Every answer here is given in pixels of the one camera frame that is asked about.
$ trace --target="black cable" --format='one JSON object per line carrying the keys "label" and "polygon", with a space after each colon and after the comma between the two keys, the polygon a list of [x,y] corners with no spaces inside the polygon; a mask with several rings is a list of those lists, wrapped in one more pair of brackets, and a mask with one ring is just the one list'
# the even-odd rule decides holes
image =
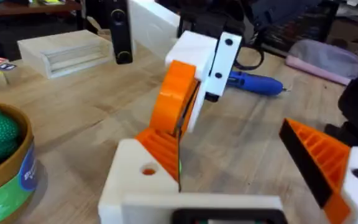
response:
{"label": "black cable", "polygon": [[263,62],[265,61],[265,52],[262,49],[254,47],[254,46],[251,46],[251,45],[246,45],[245,44],[242,47],[248,47],[248,48],[256,50],[260,54],[260,61],[259,61],[259,63],[257,65],[245,66],[245,65],[240,64],[238,62],[238,58],[236,58],[236,60],[234,61],[234,66],[236,68],[238,68],[239,70],[243,70],[243,71],[251,71],[251,70],[255,70],[255,69],[259,68],[263,64]]}

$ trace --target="wood grain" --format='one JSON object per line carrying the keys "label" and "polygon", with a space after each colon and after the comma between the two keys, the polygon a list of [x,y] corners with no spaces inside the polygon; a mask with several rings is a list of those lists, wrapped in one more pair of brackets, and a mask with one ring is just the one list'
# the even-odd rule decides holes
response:
{"label": "wood grain", "polygon": [[[249,49],[240,55],[246,64],[258,60]],[[0,92],[1,102],[30,117],[40,161],[40,187],[21,223],[99,222],[97,203],[116,146],[147,126],[164,77],[163,61],[150,52],[139,49],[135,61],[54,80],[22,68],[21,82]],[[291,92],[266,98],[228,88],[218,103],[206,102],[181,143],[183,191],[279,195],[290,223],[325,223],[278,131],[284,117],[318,129],[341,124],[344,88],[273,55],[254,73],[275,77]]]}

